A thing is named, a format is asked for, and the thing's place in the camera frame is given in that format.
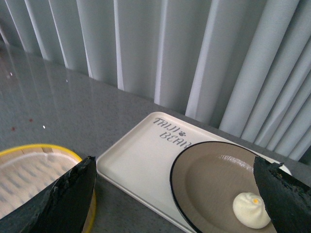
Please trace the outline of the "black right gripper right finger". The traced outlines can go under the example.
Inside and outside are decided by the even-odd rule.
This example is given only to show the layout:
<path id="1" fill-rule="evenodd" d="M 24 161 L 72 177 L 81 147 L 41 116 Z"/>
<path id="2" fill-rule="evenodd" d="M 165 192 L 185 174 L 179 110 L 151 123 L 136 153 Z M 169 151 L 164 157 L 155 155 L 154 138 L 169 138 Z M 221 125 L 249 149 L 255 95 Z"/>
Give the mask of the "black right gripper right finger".
<path id="1" fill-rule="evenodd" d="M 311 231 L 311 188 L 262 157 L 254 160 L 254 177 L 265 210 L 278 233 Z"/>

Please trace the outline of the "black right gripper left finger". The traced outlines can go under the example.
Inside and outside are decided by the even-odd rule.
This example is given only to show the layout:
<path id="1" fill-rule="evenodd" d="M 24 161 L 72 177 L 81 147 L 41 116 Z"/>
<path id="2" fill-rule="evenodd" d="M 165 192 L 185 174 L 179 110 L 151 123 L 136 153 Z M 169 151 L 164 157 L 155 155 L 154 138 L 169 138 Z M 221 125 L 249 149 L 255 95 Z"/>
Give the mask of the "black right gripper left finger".
<path id="1" fill-rule="evenodd" d="M 96 159 L 87 157 L 0 220 L 2 233 L 80 233 L 91 206 Z"/>

